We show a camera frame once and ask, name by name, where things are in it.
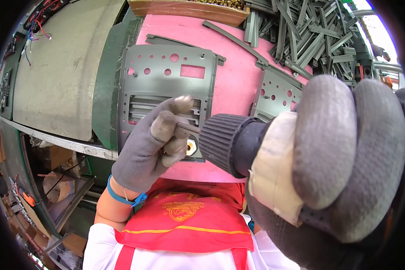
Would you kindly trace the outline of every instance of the gold emblem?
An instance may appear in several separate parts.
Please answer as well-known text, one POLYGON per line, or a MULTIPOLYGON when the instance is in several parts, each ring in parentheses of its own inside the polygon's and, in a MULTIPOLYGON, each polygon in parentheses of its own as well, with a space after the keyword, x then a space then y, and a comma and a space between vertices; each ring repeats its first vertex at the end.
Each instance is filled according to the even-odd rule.
POLYGON ((201 202, 167 202, 162 205, 162 208, 170 212, 170 217, 178 222, 190 219, 199 208, 204 208, 204 203, 201 202))

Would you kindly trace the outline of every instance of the glove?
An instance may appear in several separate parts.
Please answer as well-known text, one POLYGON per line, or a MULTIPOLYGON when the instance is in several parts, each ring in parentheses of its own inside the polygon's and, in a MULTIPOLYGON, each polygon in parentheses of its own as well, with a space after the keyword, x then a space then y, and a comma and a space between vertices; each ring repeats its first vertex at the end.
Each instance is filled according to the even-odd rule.
POLYGON ((188 112, 193 104, 188 95, 165 100, 137 123, 111 169, 119 185, 147 192, 169 167, 186 156, 189 132, 176 123, 189 122, 177 114, 188 112))
POLYGON ((400 102, 389 87, 371 79, 351 92, 327 75, 311 79, 302 94, 292 184, 308 208, 328 212, 332 235, 306 223, 292 226, 246 187, 249 211, 301 267, 355 269, 382 242, 384 218, 405 177, 405 95, 400 102))

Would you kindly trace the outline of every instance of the ribbed grip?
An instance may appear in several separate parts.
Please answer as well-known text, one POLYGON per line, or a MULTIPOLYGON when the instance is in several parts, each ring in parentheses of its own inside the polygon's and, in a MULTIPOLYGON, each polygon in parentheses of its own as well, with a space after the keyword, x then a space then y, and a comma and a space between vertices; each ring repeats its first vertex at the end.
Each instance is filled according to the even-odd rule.
POLYGON ((232 146, 239 132, 254 118, 242 115, 211 116, 200 132, 200 152, 205 159, 236 178, 244 178, 233 165, 232 146))

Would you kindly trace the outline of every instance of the rectangular cutout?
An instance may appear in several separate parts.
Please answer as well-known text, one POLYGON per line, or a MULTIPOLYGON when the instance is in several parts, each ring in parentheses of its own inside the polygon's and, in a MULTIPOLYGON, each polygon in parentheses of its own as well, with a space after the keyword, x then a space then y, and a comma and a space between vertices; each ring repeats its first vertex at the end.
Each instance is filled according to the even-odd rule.
POLYGON ((205 74, 205 67, 181 65, 180 77, 203 79, 205 74))

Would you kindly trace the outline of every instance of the white sleeve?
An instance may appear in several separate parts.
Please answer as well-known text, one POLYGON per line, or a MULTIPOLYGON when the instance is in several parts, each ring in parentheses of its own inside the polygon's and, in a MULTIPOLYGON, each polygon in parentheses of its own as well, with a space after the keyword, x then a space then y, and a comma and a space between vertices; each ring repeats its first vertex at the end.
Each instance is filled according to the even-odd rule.
POLYGON ((121 250, 121 247, 117 244, 113 227, 102 223, 92 225, 84 252, 83 270, 104 270, 110 268, 111 263, 115 265, 115 249, 121 250))
POLYGON ((255 240, 258 244, 259 253, 263 257, 269 269, 277 270, 299 270, 300 267, 295 262, 288 259, 273 244, 266 231, 259 231, 255 234, 255 240))

